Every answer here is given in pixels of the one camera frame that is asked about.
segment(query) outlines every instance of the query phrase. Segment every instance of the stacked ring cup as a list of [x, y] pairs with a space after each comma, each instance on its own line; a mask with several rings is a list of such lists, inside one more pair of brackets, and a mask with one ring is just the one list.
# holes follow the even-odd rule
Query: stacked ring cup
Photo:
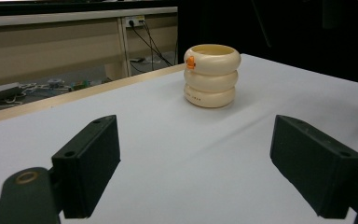
[[185, 53], [185, 98], [202, 107], [221, 107], [235, 98], [240, 54], [224, 45], [205, 44]]

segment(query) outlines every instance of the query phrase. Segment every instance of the power socket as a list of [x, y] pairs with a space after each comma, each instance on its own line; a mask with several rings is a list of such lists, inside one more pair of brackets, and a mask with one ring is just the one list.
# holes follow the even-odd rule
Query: power socket
[[133, 22], [133, 26], [143, 26], [142, 21], [145, 21], [145, 16], [130, 16], [126, 17], [126, 27], [131, 27], [131, 23]]

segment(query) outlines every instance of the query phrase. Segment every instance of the table surface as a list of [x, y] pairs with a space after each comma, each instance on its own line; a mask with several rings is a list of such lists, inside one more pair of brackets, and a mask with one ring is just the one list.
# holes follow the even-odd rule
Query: table surface
[[62, 223], [353, 223], [317, 217], [272, 164], [276, 115], [358, 151], [358, 83], [241, 55], [235, 100], [184, 96], [184, 66], [0, 111], [0, 188], [94, 119], [117, 115], [121, 163], [88, 219]]

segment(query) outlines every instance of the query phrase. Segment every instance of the beige wall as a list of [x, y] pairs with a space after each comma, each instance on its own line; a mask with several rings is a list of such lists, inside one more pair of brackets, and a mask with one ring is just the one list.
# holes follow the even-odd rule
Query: beige wall
[[[145, 21], [160, 51], [175, 50], [176, 13]], [[0, 26], [0, 85], [104, 64], [111, 79], [123, 78], [131, 75], [128, 59], [146, 54], [150, 48], [121, 17]]]

